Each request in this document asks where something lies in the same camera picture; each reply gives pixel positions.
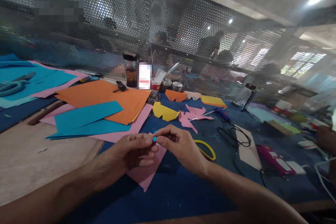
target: forearm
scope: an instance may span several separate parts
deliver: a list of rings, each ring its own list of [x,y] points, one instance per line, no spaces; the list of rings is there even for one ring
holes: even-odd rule
[[[250,216],[252,221],[306,223],[289,204],[266,188],[217,164],[209,163],[205,178]]]
[[[82,168],[0,207],[2,223],[57,223],[94,194]]]

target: hand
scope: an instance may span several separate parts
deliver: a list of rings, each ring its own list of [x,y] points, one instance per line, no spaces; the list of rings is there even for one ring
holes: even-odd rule
[[[148,167],[154,164],[155,152],[159,148],[153,144],[153,136],[146,133],[122,137],[111,148],[83,166],[95,192],[114,184],[134,167]]]
[[[336,155],[336,132],[330,127],[320,126],[317,132],[317,145],[323,150]]]
[[[172,152],[179,162],[191,173],[205,177],[209,161],[202,155],[189,131],[173,125],[154,133],[156,142]]]

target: cardboard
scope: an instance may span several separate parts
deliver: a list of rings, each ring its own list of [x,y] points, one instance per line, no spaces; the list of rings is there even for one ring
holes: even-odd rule
[[[170,101],[175,100],[176,102],[181,102],[187,98],[187,94],[185,93],[175,92],[168,89],[166,90],[165,94]]]
[[[162,119],[165,121],[174,120],[181,111],[175,111],[170,108],[167,108],[161,104],[161,102],[154,102],[153,106],[154,115],[158,118],[162,116]]]

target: window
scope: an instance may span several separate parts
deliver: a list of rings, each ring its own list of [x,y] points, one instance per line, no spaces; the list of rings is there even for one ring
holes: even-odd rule
[[[281,74],[299,78],[304,75],[315,63],[321,60],[326,54],[313,54],[305,52],[297,52],[291,60],[296,61],[293,66],[285,65]]]

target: small blue paper piece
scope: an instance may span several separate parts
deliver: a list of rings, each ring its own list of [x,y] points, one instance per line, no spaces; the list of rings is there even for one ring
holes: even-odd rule
[[[117,101],[110,101],[65,112],[55,116],[57,134],[64,134],[122,110]]]
[[[129,131],[130,129],[131,129],[131,124],[124,125],[118,122],[112,122],[109,120],[100,119],[98,121],[92,122],[82,127],[65,132],[63,134],[56,133],[54,135],[48,136],[46,139],[85,137],[85,136],[106,134],[106,133],[112,133],[112,132]]]

